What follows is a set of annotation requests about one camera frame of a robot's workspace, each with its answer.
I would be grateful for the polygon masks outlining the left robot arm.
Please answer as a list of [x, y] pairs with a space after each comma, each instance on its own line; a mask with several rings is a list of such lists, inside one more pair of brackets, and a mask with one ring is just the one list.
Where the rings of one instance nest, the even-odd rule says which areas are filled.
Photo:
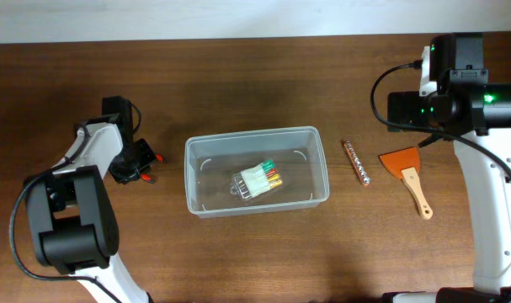
[[149, 302], [119, 255], [120, 232], [104, 186], [154, 180], [158, 156], [136, 140], [141, 111], [127, 98], [102, 100], [102, 114], [74, 126], [75, 141], [53, 167], [24, 181], [24, 205], [37, 261], [57, 271], [55, 281], [81, 283], [97, 302]]

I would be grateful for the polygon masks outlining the orange socket rail with sockets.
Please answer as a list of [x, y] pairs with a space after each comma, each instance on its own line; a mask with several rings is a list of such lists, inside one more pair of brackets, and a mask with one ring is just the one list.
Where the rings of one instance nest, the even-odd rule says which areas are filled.
[[360, 161], [357, 153], [355, 152], [351, 142], [350, 141], [342, 141], [342, 143], [343, 143], [343, 149], [351, 162], [351, 165], [357, 175], [359, 182], [365, 187], [369, 186], [371, 179], [370, 179], [368, 173], [365, 171], [364, 166], [363, 166], [362, 162]]

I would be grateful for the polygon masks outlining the clear case of coloured bits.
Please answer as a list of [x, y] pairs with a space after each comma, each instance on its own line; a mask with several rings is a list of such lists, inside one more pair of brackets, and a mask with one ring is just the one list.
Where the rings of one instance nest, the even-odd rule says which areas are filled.
[[255, 199], [280, 188], [283, 178], [273, 159], [268, 159], [254, 167], [242, 170], [232, 176], [230, 192], [241, 200]]

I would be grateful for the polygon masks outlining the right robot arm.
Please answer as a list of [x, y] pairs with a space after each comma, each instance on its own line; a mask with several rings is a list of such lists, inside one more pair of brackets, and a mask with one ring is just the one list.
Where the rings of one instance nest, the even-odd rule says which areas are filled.
[[483, 35], [438, 35], [410, 63], [422, 72], [416, 91], [389, 93], [390, 131], [428, 134], [425, 147], [452, 142], [465, 178], [475, 267], [471, 287], [390, 292], [384, 302], [511, 302], [511, 84], [490, 83]]

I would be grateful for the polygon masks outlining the orange scraper with wooden handle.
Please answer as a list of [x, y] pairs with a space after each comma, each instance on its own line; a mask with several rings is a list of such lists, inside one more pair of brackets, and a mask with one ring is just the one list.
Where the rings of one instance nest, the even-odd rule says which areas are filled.
[[430, 220], [433, 216], [433, 210], [425, 199], [418, 174], [420, 170], [418, 148], [412, 146], [399, 151], [388, 152], [380, 155], [379, 159], [392, 176], [403, 181], [415, 200], [419, 215], [424, 220]]

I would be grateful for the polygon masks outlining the clear plastic container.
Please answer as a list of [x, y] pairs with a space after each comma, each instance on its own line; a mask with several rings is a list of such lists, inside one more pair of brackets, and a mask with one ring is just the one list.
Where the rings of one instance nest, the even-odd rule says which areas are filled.
[[200, 218], [311, 208], [330, 196], [312, 126], [191, 137], [184, 182], [188, 210]]

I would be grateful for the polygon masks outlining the red handled pliers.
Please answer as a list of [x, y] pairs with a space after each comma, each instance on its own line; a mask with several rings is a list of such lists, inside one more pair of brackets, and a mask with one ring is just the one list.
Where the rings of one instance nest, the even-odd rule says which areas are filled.
[[160, 154], [155, 155], [155, 160], [149, 162], [145, 167], [139, 170], [140, 179], [146, 183], [154, 184], [157, 178], [152, 173], [152, 168], [157, 164], [164, 164], [167, 160]]

